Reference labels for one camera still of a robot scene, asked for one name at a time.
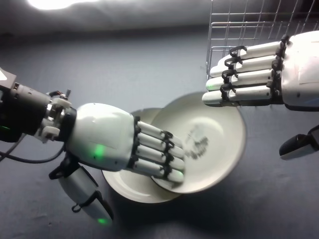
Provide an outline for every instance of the gray wall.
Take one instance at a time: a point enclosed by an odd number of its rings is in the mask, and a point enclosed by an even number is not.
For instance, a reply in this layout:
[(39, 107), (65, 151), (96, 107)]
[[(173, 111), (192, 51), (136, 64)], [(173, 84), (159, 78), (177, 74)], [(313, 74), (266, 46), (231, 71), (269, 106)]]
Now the gray wall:
[[(71, 88), (74, 107), (99, 102), (130, 112), (163, 107), (203, 90), (206, 38), (206, 27), (197, 27), (7, 39), (0, 49), (0, 65), (42, 92)], [(291, 112), (283, 106), (240, 110), (248, 129), (245, 154), (225, 180), (205, 192), (142, 205), (119, 196), (99, 170), (88, 168), (115, 211), (111, 228), (71, 212), (73, 202), (48, 178), (61, 158), (44, 165), (4, 160), (0, 238), (318, 238), (318, 154), (285, 162), (278, 149), (286, 139), (318, 124), (319, 114)], [(8, 147), (0, 144), (2, 151)], [(42, 159), (59, 147), (28, 137), (14, 154)]]

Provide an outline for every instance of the wire basket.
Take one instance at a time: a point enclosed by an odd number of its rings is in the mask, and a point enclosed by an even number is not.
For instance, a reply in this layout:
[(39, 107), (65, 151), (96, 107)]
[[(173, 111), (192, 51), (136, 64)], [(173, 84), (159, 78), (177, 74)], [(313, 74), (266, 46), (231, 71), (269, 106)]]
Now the wire basket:
[(211, 67), (235, 46), (253, 46), (278, 41), (284, 34), (319, 30), (316, 0), (275, 2), (274, 6), (269, 0), (212, 0), (206, 56), (208, 79)]

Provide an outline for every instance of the plate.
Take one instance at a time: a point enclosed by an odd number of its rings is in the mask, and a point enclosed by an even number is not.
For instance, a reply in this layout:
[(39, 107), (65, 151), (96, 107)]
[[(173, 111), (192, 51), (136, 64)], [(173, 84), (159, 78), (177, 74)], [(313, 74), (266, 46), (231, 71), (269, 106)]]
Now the plate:
[(205, 190), (225, 178), (236, 166), (246, 145), (246, 126), (236, 107), (209, 107), (203, 93), (181, 97), (163, 108), (152, 125), (183, 142), (184, 182), (176, 185), (153, 178), (175, 193)]
[[(161, 109), (145, 109), (131, 113), (140, 116), (145, 123), (151, 123)], [(123, 197), (140, 203), (162, 203), (170, 201), (180, 194), (159, 187), (150, 177), (130, 171), (102, 171), (109, 185)]]

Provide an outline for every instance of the wire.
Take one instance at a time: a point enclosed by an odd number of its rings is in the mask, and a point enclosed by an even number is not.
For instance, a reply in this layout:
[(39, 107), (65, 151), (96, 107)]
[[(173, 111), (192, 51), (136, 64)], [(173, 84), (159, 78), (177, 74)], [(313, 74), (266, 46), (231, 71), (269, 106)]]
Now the wire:
[(53, 161), (54, 159), (56, 159), (58, 156), (61, 155), (61, 153), (63, 152), (64, 150), (64, 145), (60, 148), (60, 150), (55, 154), (53, 155), (52, 157), (49, 157), (47, 159), (42, 159), (42, 160), (32, 160), (32, 159), (25, 159), (25, 158), (19, 158), (19, 157), (16, 157), (16, 156), (13, 156), (13, 155), (10, 155), (10, 153), (18, 146), (18, 144), (23, 140), (23, 138), (25, 137), (25, 134), (21, 136), (21, 138), (7, 151), (7, 152), (1, 152), (0, 151), (0, 162), (5, 159), (5, 158), (9, 158), (9, 159), (12, 159), (14, 161), (18, 161), (18, 162), (21, 162), (21, 163), (31, 163), (31, 164), (39, 164), (39, 163), (47, 163), (47, 162), (50, 162), (50, 161)]
[(17, 142), (15, 142), (7, 152), (2, 153), (1, 158), (0, 158), (0, 162), (2, 160), (4, 160), (5, 158), (7, 158), (12, 151), (14, 151), (14, 149), (21, 143), (21, 141), (24, 139), (25, 136), (26, 136), (26, 134), (21, 135), (19, 140)]

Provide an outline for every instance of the metal dish rack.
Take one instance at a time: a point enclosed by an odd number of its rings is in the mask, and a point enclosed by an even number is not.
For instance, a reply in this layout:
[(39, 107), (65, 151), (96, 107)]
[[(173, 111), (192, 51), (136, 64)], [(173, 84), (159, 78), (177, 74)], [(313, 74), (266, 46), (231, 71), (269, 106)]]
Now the metal dish rack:
[[(230, 48), (278, 41), (284, 34), (319, 30), (319, 12), (314, 11), (317, 0), (304, 1), (308, 1), (309, 8), (300, 12), (302, 0), (278, 0), (278, 5), (271, 7), (266, 7), (269, 0), (212, 0), (206, 56), (207, 78), (211, 78), (211, 67), (227, 55)], [(218, 4), (223, 6), (222, 10), (217, 8)], [(253, 11), (252, 4), (254, 9), (260, 7), (260, 11)]]

